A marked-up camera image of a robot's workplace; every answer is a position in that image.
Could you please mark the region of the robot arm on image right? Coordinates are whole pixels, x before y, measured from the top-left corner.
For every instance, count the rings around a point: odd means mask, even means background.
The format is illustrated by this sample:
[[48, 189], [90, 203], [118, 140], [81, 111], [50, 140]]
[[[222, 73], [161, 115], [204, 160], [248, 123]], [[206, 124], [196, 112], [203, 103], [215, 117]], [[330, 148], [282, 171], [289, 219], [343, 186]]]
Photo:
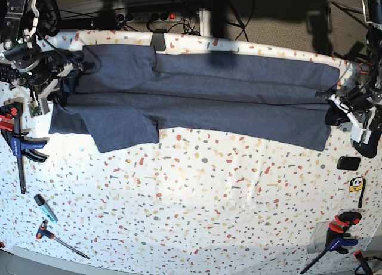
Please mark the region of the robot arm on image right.
[[334, 118], [335, 123], [350, 122], [350, 138], [358, 146], [377, 144], [381, 134], [381, 0], [361, 0], [361, 8], [350, 8], [335, 1], [326, 7], [326, 24], [331, 28], [331, 7], [335, 6], [348, 15], [358, 13], [363, 20], [358, 22], [368, 30], [366, 33], [367, 54], [359, 56], [356, 67], [358, 81], [347, 88], [342, 87], [326, 99], [343, 116]]

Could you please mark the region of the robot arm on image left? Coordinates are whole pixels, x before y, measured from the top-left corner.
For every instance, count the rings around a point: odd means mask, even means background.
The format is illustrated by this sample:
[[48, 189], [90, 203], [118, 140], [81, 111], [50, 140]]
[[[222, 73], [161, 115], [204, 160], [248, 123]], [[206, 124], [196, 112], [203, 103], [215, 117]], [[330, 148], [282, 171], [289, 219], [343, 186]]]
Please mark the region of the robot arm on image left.
[[1, 82], [24, 93], [32, 117], [49, 112], [65, 79], [82, 70], [81, 56], [48, 38], [60, 31], [56, 0], [1, 0]]

